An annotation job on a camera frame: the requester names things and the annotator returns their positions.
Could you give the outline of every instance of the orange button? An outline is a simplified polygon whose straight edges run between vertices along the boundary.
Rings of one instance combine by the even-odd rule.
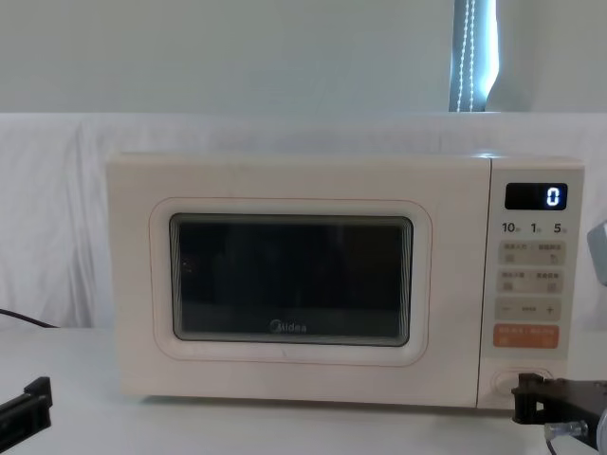
[[[493,346],[497,348],[556,349],[558,325],[495,324]]]

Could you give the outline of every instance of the white microwave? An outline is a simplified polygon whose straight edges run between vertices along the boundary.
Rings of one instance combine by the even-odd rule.
[[[122,154],[122,389],[510,408],[566,374],[583,168],[565,158]]]

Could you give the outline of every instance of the white table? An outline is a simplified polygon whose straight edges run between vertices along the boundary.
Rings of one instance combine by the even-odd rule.
[[[586,361],[585,371],[603,374],[604,360]],[[0,402],[40,375],[51,378],[52,427],[11,455],[548,453],[541,427],[518,426],[504,413],[124,396],[111,332],[0,332]],[[596,454],[570,438],[555,447],[559,455]]]

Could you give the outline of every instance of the white cloth backdrop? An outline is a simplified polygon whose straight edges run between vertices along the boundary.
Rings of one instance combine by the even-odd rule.
[[[570,155],[586,163],[574,317],[607,330],[585,233],[607,219],[607,115],[440,115],[295,126],[183,116],[0,115],[0,307],[111,326],[104,160],[118,150]],[[0,328],[19,324],[0,317]]]

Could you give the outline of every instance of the digital display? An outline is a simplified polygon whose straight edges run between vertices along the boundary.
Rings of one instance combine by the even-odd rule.
[[[179,213],[181,339],[402,346],[413,223],[398,216]]]
[[[505,205],[508,210],[565,210],[564,183],[508,183]]]

